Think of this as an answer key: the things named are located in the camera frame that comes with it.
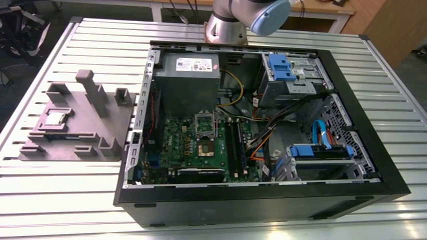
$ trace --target desk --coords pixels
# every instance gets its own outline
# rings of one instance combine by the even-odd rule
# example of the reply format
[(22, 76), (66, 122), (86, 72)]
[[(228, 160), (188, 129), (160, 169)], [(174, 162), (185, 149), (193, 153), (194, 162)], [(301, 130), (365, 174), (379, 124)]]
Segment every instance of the desk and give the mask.
[(85, 18), (69, 23), (0, 133), (0, 236), (73, 240), (360, 240), (427, 238), (427, 115), (368, 41), (348, 34), (247, 33), (248, 44), (329, 50), (411, 194), (339, 219), (141, 228), (113, 206), (120, 162), (17, 160), (49, 101), (50, 82), (76, 89), (78, 69), (105, 92), (138, 93), (149, 41), (203, 42), (201, 25)]
[[(169, 0), (62, 0), (61, 2), (148, 7), (152, 12), (152, 21), (157, 23), (162, 22), (161, 9), (172, 8)], [(172, 0), (172, 2), (177, 9), (190, 9), (186, 0)], [(197, 9), (212, 11), (212, 2), (213, 0), (197, 0)], [(341, 32), (349, 17), (356, 13), (349, 3), (340, 7), (331, 2), (319, 0), (304, 0), (304, 9), (305, 18), (333, 20), (328, 32), (335, 34)], [(297, 3), (292, 7), (289, 17), (299, 17), (300, 12), (301, 4)]]

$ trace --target sticker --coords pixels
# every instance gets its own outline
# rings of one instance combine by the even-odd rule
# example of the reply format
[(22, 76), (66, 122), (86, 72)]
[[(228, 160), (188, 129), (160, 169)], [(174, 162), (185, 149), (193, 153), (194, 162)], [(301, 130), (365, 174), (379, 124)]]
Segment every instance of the sticker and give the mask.
[(212, 72), (212, 59), (180, 57), (176, 59), (176, 71)]
[(293, 74), (304, 74), (304, 71), (301, 69), (292, 69)]
[(260, 100), (256, 97), (253, 97), (253, 107), (259, 107), (259, 102)]
[(267, 176), (269, 176), (269, 169), (268, 169), (268, 167), (265, 165), (261, 166), (261, 171), (264, 172), (264, 174)]
[(279, 157), (279, 156), (280, 156), (280, 153), (281, 153), (281, 152), (276, 149), (276, 150), (273, 150), (272, 156), (273, 156), (273, 157)]
[(65, 136), (65, 139), (68, 139), (68, 140), (80, 140), (80, 137), (77, 137), (77, 136)]

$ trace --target wooden cabinet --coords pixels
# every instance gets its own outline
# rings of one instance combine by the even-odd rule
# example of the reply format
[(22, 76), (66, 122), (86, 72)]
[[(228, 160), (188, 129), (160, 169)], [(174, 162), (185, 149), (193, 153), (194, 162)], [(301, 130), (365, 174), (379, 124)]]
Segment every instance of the wooden cabinet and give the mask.
[(349, 0), (356, 14), (343, 34), (364, 34), (396, 67), (427, 36), (427, 0)]

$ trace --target metal case frame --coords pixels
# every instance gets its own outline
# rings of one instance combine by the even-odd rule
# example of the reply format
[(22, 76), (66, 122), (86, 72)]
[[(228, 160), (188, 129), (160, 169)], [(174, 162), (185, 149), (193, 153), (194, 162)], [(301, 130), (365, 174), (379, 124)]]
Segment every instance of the metal case frame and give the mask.
[[(380, 177), (381, 182), (301, 185), (271, 183), (240, 187), (125, 188), (122, 183), (126, 179), (126, 161), (134, 160), (132, 155), (126, 159), (126, 152), (124, 152), (113, 205), (122, 207), (141, 226), (332, 219), (375, 202), (387, 202), (411, 193), (329, 51), (161, 41), (152, 41), (150, 45), (154, 46), (153, 50), (172, 48), (182, 52), (269, 53), (285, 50), (316, 53), (352, 121), (351, 131), (356, 132), (360, 137), (368, 157), (380, 173), (377, 177)], [(154, 58), (148, 54), (140, 96), (145, 96), (149, 90), (149, 82), (145, 82), (145, 80), (148, 78), (150, 80), (153, 60)], [(144, 104), (144, 98), (140, 98), (138, 101), (138, 104)], [(136, 121), (129, 151), (133, 151), (132, 145), (141, 144), (138, 136), (134, 135), (141, 134), (141, 131), (142, 128), (138, 127)]]

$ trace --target floor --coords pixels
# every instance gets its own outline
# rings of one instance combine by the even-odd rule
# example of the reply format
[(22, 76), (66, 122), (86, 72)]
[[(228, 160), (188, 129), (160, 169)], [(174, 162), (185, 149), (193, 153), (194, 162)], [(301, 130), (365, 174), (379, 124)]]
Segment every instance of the floor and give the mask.
[[(152, 21), (150, 9), (146, 7), (112, 6), (82, 3), (62, 3), (62, 11), (54, 12), (50, 2), (37, 3), (38, 13), (50, 19), (50, 27), (45, 41), (40, 48), (41, 62), (49, 55), (49, 52), (60, 38), (72, 16), (84, 16), (86, 18), (120, 19), (133, 21)], [(190, 10), (178, 10), (178, 14), (189, 19), (189, 23), (194, 23)], [(180, 23), (178, 17), (168, 9), (161, 10), (162, 21), (169, 23)], [(208, 11), (198, 11), (200, 22), (209, 19)], [(8, 57), (0, 51), (0, 69), (12, 80), (9, 87), (0, 86), (0, 131), (8, 122), (16, 106), (18, 105), (25, 91), (38, 72), (36, 67), (22, 65), (20, 59)], [(411, 53), (404, 59), (401, 65), (395, 69), (401, 81), (412, 92), (416, 100), (427, 110), (427, 59), (416, 57)]]

